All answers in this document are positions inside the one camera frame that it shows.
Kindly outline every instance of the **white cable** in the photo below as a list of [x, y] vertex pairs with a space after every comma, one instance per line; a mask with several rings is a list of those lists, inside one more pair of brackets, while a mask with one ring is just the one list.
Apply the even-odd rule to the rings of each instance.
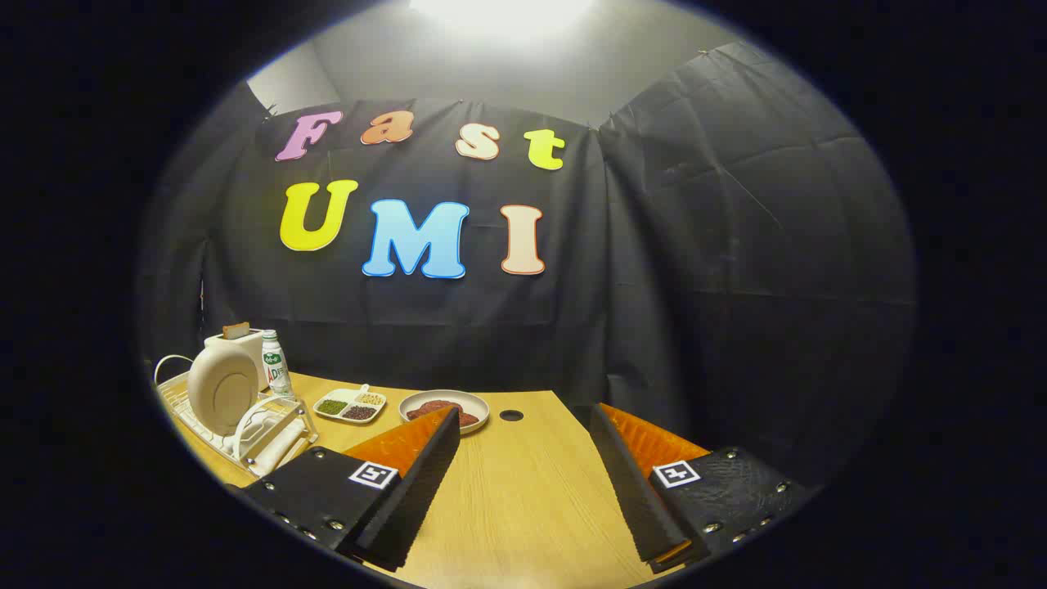
[[163, 366], [164, 362], [166, 362], [166, 361], [169, 361], [169, 360], [171, 360], [173, 358], [180, 358], [182, 360], [187, 360], [187, 361], [190, 361], [190, 364], [193, 364], [193, 360], [192, 359], [187, 359], [185, 357], [181, 357], [181, 356], [178, 356], [178, 355], [170, 355], [170, 356], [163, 357], [162, 359], [160, 359], [160, 362], [156, 363], [156, 370], [153, 371], [153, 384], [154, 385], [157, 384], [156, 380], [160, 376], [160, 367]]

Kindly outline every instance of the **divided tray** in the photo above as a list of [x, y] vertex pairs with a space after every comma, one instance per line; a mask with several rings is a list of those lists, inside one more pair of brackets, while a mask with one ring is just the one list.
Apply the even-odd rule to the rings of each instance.
[[[320, 406], [324, 405], [324, 402], [329, 401], [344, 403], [346, 406], [338, 409], [336, 413], [321, 412]], [[371, 391], [370, 387], [364, 385], [360, 387], [360, 390], [358, 391], [354, 391], [352, 389], [335, 389], [331, 391], [313, 404], [313, 412], [320, 417], [334, 420], [336, 422], [347, 422], [349, 424], [370, 424], [375, 417], [378, 417], [378, 414], [381, 413], [383, 407], [385, 407], [385, 395]], [[373, 409], [374, 413], [363, 420], [354, 420], [349, 417], [349, 412], [353, 410], [353, 408], [361, 408], [363, 410]]]

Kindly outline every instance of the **ceiling light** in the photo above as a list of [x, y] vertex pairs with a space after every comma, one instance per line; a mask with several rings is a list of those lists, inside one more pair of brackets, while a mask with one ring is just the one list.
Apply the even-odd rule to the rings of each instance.
[[593, 0], [410, 0], [410, 7], [476, 32], [529, 38], [571, 23]]

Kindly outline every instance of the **black beans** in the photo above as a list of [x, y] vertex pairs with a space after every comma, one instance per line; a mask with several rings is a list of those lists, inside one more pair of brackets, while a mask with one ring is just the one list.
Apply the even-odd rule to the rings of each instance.
[[342, 414], [342, 417], [348, 417], [350, 420], [366, 420], [375, 414], [377, 410], [372, 407], [360, 407], [355, 405], [349, 408], [349, 411]]

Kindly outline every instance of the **meat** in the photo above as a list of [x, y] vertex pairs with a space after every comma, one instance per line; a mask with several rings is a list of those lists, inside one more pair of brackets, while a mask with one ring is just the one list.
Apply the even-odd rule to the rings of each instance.
[[466, 426], [472, 426], [473, 424], [480, 422], [480, 418], [476, 417], [475, 415], [470, 415], [470, 414], [466, 413], [465, 410], [462, 409], [461, 405], [459, 405], [456, 403], [453, 403], [453, 402], [442, 401], [442, 400], [436, 400], [436, 401], [425, 402], [424, 404], [422, 404], [422, 407], [419, 407], [415, 411], [408, 411], [407, 412], [407, 420], [415, 420], [416, 417], [425, 415], [426, 413], [432, 413], [433, 411], [438, 411], [438, 410], [443, 409], [445, 407], [456, 407], [458, 408], [458, 410], [459, 410], [459, 428], [465, 428]]

